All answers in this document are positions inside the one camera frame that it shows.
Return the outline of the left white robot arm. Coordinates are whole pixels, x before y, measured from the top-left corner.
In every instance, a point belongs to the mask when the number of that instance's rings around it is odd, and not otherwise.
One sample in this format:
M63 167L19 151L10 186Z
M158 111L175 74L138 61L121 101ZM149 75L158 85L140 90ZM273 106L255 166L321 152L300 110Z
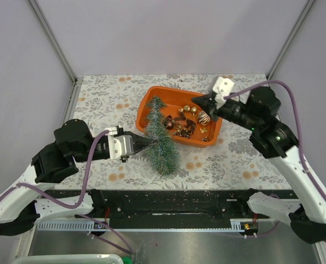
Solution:
M54 142L31 160L24 173L0 194L0 236L11 237L31 230L42 221L61 217L106 218L109 212L99 190L88 190L92 161L120 160L157 144L156 139L124 131L121 126L106 128L93 137L80 119L65 122L54 132ZM77 163L85 163L78 196L56 199L47 194L66 178L78 173Z

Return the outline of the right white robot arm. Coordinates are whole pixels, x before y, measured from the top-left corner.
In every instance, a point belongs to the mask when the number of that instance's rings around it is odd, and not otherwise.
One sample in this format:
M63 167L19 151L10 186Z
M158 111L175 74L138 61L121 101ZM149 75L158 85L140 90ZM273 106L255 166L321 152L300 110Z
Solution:
M250 130L253 147L283 175L299 203L270 197L256 189L247 190L242 200L252 212L289 225L303 241L326 241L326 188L305 165L300 139L276 117L281 102L270 87L258 86L245 103L232 98L222 101L216 92L191 101L213 120L225 119Z

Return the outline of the orange plastic tray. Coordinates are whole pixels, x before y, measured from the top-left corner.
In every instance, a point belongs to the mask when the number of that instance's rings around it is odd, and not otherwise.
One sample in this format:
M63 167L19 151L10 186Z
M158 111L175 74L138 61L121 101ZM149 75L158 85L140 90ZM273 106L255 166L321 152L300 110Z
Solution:
M150 112L147 103L153 97L161 98L166 105L161 109L161 113L172 120L176 120L176 125L167 131L176 143L205 148L214 145L217 142L219 132L222 126L222 119L217 122L210 121L203 126L198 122L198 113L202 110L191 101L191 98L201 96L201 93L175 89L163 86L153 86L144 95L137 112L136 127L139 131L144 132L148 124L147 115ZM181 137L175 134L177 130L189 130L187 120L195 122L195 130L189 137Z

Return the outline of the small frosted christmas tree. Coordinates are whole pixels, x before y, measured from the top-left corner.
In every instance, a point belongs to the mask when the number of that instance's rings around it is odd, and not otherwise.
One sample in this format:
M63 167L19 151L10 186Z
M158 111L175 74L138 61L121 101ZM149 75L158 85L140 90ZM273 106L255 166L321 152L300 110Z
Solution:
M147 149L147 158L152 169L161 176L171 176L180 167L180 154L171 135L165 127L165 119L161 110L166 107L161 98L154 96L146 106L149 113L145 134L155 143Z

